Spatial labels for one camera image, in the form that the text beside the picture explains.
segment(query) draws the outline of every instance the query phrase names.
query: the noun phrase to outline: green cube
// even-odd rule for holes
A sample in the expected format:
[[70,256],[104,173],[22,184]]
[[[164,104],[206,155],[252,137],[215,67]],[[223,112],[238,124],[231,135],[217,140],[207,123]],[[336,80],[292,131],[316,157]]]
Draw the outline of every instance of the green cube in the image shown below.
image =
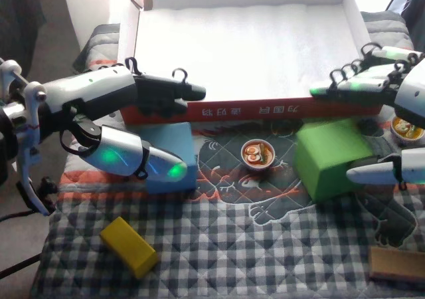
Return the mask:
[[351,162],[370,157],[373,151],[352,120],[305,124],[297,140],[295,169],[313,201],[362,187],[349,181],[346,172]]

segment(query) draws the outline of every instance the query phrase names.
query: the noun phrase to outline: plaid pattern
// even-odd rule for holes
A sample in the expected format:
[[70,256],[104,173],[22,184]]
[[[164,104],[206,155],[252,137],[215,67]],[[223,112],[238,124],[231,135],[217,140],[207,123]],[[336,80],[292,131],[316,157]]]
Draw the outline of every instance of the plaid pattern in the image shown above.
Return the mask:
[[[226,143],[238,136],[224,134]],[[223,137],[217,139],[227,147]],[[368,279],[370,245],[425,250],[422,187],[394,198],[385,188],[369,187],[358,195],[294,207],[299,194],[226,203],[197,191],[154,201],[133,191],[117,193],[116,185],[121,184],[99,184],[86,199],[84,185],[62,186],[33,298],[418,298],[425,293],[423,285]],[[259,222],[253,216],[254,210],[269,216],[276,209],[282,218]],[[100,240],[100,231],[117,216],[159,255],[158,265],[141,280]]]

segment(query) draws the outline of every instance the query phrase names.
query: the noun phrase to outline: cartoon print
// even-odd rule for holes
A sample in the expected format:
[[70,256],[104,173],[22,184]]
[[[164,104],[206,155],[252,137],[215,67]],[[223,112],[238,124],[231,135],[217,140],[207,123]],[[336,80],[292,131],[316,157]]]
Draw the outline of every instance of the cartoon print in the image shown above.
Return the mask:
[[[251,122],[195,136],[199,178],[193,199],[248,205],[257,225],[280,221],[290,212],[313,205],[292,168],[296,132],[301,125],[295,120]],[[373,120],[361,120],[359,128],[377,155],[399,150],[388,128],[382,129]],[[270,142],[276,151],[274,163],[265,172],[253,173],[242,163],[241,147],[254,138]],[[357,201],[376,220],[377,243],[399,247],[414,232],[417,222],[412,211],[394,199],[392,190],[393,186],[371,185],[357,194]]]

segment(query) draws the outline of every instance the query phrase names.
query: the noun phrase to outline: blue block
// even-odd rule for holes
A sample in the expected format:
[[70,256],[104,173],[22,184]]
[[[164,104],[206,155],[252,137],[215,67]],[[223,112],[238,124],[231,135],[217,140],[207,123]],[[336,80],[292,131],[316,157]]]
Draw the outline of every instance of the blue block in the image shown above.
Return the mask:
[[158,183],[146,179],[149,194],[172,193],[196,189],[198,166],[190,123],[165,124],[132,130],[145,141],[179,156],[187,164],[187,174],[176,183]]

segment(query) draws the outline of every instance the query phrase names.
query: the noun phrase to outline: robotic arm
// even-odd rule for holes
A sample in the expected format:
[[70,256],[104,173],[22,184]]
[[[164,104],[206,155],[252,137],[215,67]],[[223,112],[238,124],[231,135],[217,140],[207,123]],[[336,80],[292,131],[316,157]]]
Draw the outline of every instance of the robotic arm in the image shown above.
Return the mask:
[[[66,151],[108,173],[179,181],[187,172],[180,157],[153,147],[133,133],[93,123],[129,105],[138,106],[146,115],[184,114],[185,101],[202,100],[205,89],[187,83],[187,73],[181,68],[172,75],[178,70],[185,75],[181,82],[149,76],[137,69],[134,58],[128,58],[126,66],[117,64],[42,85],[28,83],[15,61],[0,59],[0,97],[8,103],[0,107],[0,183],[7,178],[7,161],[16,157],[17,187],[25,203],[43,215],[51,214],[54,207],[33,187],[29,167],[39,161],[39,143],[53,132],[60,132]],[[23,88],[10,92],[14,80]],[[66,130],[81,145],[78,150],[63,143]]]
[[[386,104],[407,122],[425,128],[425,54],[369,43],[363,60],[354,60],[330,74],[331,83],[315,86],[313,97],[364,106]],[[404,149],[401,154],[356,161],[347,172],[355,183],[425,183],[425,148]]]

